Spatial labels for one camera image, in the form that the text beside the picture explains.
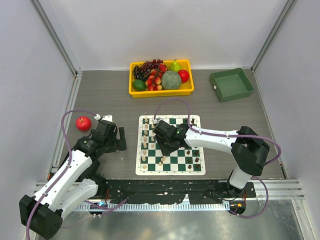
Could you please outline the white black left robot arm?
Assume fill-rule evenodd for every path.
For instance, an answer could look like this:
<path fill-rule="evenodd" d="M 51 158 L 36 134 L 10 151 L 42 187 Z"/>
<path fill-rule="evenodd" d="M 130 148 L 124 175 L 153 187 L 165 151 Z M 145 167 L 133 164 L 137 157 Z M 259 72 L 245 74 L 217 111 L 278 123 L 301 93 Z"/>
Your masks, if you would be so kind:
<path fill-rule="evenodd" d="M 99 158 L 126 149 L 125 129 L 117 127 L 110 115 L 99 120 L 96 129 L 77 140 L 56 174 L 33 196 L 20 199 L 20 220 L 26 230 L 49 240 L 78 205 L 105 197 L 108 183 L 97 173 Z"/>

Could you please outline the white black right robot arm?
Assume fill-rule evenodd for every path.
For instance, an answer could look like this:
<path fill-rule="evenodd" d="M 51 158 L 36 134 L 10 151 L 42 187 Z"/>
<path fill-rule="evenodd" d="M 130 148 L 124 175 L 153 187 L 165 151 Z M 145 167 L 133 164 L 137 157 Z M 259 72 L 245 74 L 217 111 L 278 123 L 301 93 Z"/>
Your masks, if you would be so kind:
<path fill-rule="evenodd" d="M 232 155 L 237 167 L 226 183 L 226 191 L 232 197 L 244 194 L 247 182 L 263 172 L 270 147 L 249 127 L 236 131 L 203 129 L 182 123 L 175 127 L 160 120 L 152 131 L 163 155 L 179 148 L 207 148 Z"/>

